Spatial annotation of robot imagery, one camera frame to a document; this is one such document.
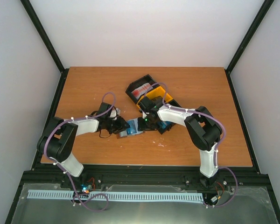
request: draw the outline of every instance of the gray wall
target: gray wall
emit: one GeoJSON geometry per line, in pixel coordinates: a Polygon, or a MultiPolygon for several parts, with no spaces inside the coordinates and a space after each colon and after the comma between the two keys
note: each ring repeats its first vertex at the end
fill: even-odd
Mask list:
{"type": "Polygon", "coordinates": [[[263,0],[31,0],[65,67],[225,67],[263,0]]]}
{"type": "Polygon", "coordinates": [[[280,206],[280,0],[276,0],[231,74],[261,172],[280,206]]]}
{"type": "Polygon", "coordinates": [[[21,2],[0,1],[0,224],[31,168],[58,76],[21,2]]]}

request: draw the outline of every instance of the transparent plastic sheet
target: transparent plastic sheet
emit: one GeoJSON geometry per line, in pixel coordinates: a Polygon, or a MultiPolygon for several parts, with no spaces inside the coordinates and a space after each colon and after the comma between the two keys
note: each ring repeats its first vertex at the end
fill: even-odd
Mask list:
{"type": "MultiPolygon", "coordinates": [[[[23,187],[16,209],[14,224],[56,224],[56,223],[113,223],[113,224],[277,224],[277,219],[265,188],[239,187],[237,196],[222,208],[206,209],[194,203],[136,203],[110,202],[107,210],[95,213],[81,206],[72,206],[68,200],[26,199],[28,189],[61,189],[59,184],[27,184],[23,187]]],[[[102,186],[101,191],[110,192],[168,192],[184,190],[172,186],[102,186]]],[[[220,203],[228,200],[233,193],[226,192],[220,203]]],[[[104,207],[105,202],[89,202],[92,208],[104,207]]]]}

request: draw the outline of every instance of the brown tabletop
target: brown tabletop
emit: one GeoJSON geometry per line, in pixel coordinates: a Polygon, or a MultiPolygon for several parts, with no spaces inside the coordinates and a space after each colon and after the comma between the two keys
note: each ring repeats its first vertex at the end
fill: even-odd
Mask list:
{"type": "MultiPolygon", "coordinates": [[[[125,120],[141,114],[126,95],[128,85],[150,74],[164,82],[169,94],[185,108],[203,105],[226,127],[225,141],[219,147],[220,166],[251,167],[252,162],[226,79],[224,68],[193,67],[71,67],[56,116],[84,117],[97,110],[102,96],[112,91],[115,106],[125,120]]],[[[112,103],[112,96],[105,98],[112,103]]],[[[175,125],[163,135],[158,131],[117,139],[87,133],[75,139],[73,154],[83,164],[199,166],[199,150],[185,127],[175,125]]]]}

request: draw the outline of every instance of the purple cable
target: purple cable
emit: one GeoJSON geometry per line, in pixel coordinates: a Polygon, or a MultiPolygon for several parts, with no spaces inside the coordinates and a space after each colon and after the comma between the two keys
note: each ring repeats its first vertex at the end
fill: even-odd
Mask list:
{"type": "Polygon", "coordinates": [[[214,117],[212,117],[212,116],[210,116],[210,115],[208,115],[208,114],[206,114],[206,113],[201,113],[201,112],[193,111],[193,110],[187,110],[187,111],[186,111],[184,108],[180,108],[180,107],[176,107],[176,106],[170,106],[170,107],[169,107],[169,106],[165,103],[165,97],[166,97],[167,92],[168,92],[168,87],[166,86],[165,83],[162,83],[162,82],[161,82],[161,83],[154,83],[154,84],[151,85],[151,87],[153,87],[154,85],[157,85],[157,84],[162,84],[162,85],[165,87],[165,94],[164,94],[163,99],[162,99],[162,102],[163,102],[163,104],[164,104],[165,107],[167,107],[167,108],[169,108],[169,109],[171,109],[171,110],[175,110],[175,111],[189,112],[189,113],[199,114],[199,115],[202,115],[202,116],[207,117],[207,118],[209,118],[209,119],[212,119],[213,121],[215,121],[216,123],[218,123],[218,124],[220,125],[220,127],[221,127],[222,130],[223,130],[223,137],[222,137],[222,139],[217,143],[217,145],[215,146],[215,149],[214,149],[214,150],[216,151],[216,153],[214,153],[214,165],[215,165],[215,167],[218,167],[218,162],[217,162],[217,148],[218,148],[219,145],[224,141],[224,139],[225,139],[225,137],[226,137],[226,129],[225,129],[224,125],[223,125],[220,121],[218,121],[217,119],[215,119],[214,117]]]}
{"type": "MultiPolygon", "coordinates": [[[[102,98],[102,102],[104,101],[106,95],[108,95],[108,94],[112,94],[112,95],[113,95],[113,103],[112,103],[111,107],[110,107],[108,110],[106,110],[105,112],[100,113],[100,114],[98,114],[98,115],[89,117],[89,118],[83,117],[83,118],[77,118],[77,119],[75,119],[75,120],[87,120],[87,119],[98,118],[99,116],[102,116],[102,115],[108,113],[110,110],[112,110],[113,107],[114,107],[114,105],[115,105],[115,101],[116,101],[116,97],[115,97],[115,94],[114,94],[113,92],[107,92],[107,93],[105,93],[105,95],[104,95],[103,98],[102,98]]],[[[56,133],[56,131],[57,131],[62,125],[66,124],[66,123],[68,123],[68,122],[70,122],[70,121],[72,121],[72,119],[64,120],[62,123],[60,123],[59,125],[57,125],[56,128],[55,128],[55,129],[52,131],[52,133],[49,135],[49,137],[48,137],[48,139],[47,139],[47,141],[46,141],[46,143],[45,143],[45,146],[44,146],[44,149],[43,149],[43,154],[44,154],[49,160],[52,160],[53,162],[57,162],[57,161],[56,161],[56,160],[53,160],[53,159],[51,159],[51,158],[49,158],[49,157],[47,156],[47,149],[48,149],[49,142],[51,141],[51,139],[52,139],[52,137],[54,136],[54,134],[56,133]]],[[[57,164],[57,166],[58,166],[62,171],[65,171],[61,165],[57,164]]],[[[69,179],[70,179],[71,185],[72,185],[72,187],[73,187],[73,189],[74,189],[74,192],[75,192],[75,194],[76,194],[77,199],[79,200],[79,202],[80,202],[86,209],[88,209],[89,211],[93,211],[93,212],[100,212],[100,211],[104,211],[104,210],[108,207],[109,200],[108,200],[108,197],[107,197],[106,195],[104,195],[104,194],[96,194],[96,195],[92,196],[91,198],[89,198],[87,201],[82,202],[82,200],[80,199],[80,197],[79,197],[79,195],[78,195],[78,192],[77,192],[77,190],[76,190],[75,184],[74,184],[74,182],[73,182],[73,180],[72,180],[70,174],[69,174],[68,172],[67,172],[66,174],[67,174],[67,176],[68,176],[69,179]],[[101,209],[101,210],[93,210],[93,209],[88,208],[88,207],[85,205],[85,203],[89,202],[91,199],[93,199],[93,198],[95,198],[95,197],[97,197],[97,196],[99,196],[99,195],[104,196],[104,197],[106,198],[106,200],[107,200],[107,205],[106,205],[103,209],[101,209]]]]}

